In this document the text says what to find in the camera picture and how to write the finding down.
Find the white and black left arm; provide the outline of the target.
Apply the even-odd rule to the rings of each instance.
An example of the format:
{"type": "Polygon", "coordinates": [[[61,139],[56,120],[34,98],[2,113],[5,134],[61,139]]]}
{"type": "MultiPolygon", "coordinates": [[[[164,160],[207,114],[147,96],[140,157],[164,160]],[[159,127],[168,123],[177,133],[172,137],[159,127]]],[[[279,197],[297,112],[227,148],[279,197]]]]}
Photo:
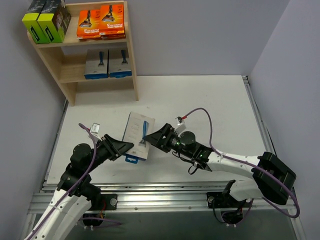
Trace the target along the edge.
{"type": "Polygon", "coordinates": [[[106,160],[117,160],[133,147],[133,143],[107,134],[93,146],[76,145],[51,201],[26,239],[64,240],[86,211],[103,203],[101,189],[91,183],[90,172],[106,160]]]}

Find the grey blue razor pack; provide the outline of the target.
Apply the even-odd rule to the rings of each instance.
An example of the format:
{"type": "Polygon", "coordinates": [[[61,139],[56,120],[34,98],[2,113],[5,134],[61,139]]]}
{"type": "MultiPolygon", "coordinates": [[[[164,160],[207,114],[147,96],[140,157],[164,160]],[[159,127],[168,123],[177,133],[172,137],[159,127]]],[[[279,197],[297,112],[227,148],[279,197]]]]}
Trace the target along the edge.
{"type": "Polygon", "coordinates": [[[109,50],[89,49],[86,54],[84,78],[86,80],[106,79],[109,77],[109,50]]]}
{"type": "Polygon", "coordinates": [[[124,78],[132,76],[128,51],[112,48],[108,52],[108,76],[110,78],[124,78]]]}
{"type": "Polygon", "coordinates": [[[125,126],[122,140],[133,143],[134,146],[125,154],[127,163],[137,164],[148,158],[150,144],[144,140],[146,135],[153,132],[155,119],[131,111],[125,126]]]}

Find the orange razor box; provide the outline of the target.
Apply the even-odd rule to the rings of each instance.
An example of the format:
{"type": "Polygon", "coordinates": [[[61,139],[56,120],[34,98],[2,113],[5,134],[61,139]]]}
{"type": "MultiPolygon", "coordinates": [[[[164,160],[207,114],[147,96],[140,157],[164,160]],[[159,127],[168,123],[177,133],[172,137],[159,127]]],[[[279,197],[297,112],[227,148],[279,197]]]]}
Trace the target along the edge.
{"type": "Polygon", "coordinates": [[[99,39],[100,10],[82,10],[79,13],[76,36],[78,40],[99,39]]]}
{"type": "Polygon", "coordinates": [[[108,4],[100,7],[99,19],[100,35],[123,35],[124,25],[124,5],[108,4]]]}
{"type": "Polygon", "coordinates": [[[110,34],[110,35],[101,35],[101,39],[103,40],[117,40],[117,39],[125,39],[126,34],[110,34]]]}

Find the black green razor box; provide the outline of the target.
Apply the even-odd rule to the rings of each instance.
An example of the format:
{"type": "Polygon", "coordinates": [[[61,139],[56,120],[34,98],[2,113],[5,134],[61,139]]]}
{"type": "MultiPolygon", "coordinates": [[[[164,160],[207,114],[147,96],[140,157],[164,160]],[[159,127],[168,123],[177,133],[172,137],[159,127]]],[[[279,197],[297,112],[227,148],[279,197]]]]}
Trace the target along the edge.
{"type": "Polygon", "coordinates": [[[37,22],[45,33],[49,43],[62,43],[71,18],[64,0],[47,0],[37,22]]]}
{"type": "Polygon", "coordinates": [[[36,44],[49,43],[44,31],[38,23],[38,18],[46,4],[46,0],[33,0],[22,18],[22,22],[36,44]]]}

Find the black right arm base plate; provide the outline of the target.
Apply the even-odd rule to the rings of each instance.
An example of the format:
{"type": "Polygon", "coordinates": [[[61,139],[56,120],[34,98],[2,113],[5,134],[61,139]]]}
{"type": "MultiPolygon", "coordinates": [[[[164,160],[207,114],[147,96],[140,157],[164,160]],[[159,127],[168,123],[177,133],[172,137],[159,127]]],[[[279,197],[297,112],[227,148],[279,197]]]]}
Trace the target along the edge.
{"type": "Polygon", "coordinates": [[[207,192],[207,206],[210,209],[218,208],[248,208],[250,203],[246,200],[238,201],[229,194],[224,194],[222,191],[207,192]]]}

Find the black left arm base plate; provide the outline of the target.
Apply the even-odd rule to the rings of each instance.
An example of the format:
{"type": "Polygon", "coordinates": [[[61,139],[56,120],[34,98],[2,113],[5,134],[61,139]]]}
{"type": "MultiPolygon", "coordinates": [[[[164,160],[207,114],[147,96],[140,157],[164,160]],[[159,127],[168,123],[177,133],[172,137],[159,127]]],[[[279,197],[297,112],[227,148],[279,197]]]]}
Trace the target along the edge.
{"type": "Polygon", "coordinates": [[[114,193],[99,194],[91,201],[91,211],[114,211],[117,209],[118,195],[114,193]]]}

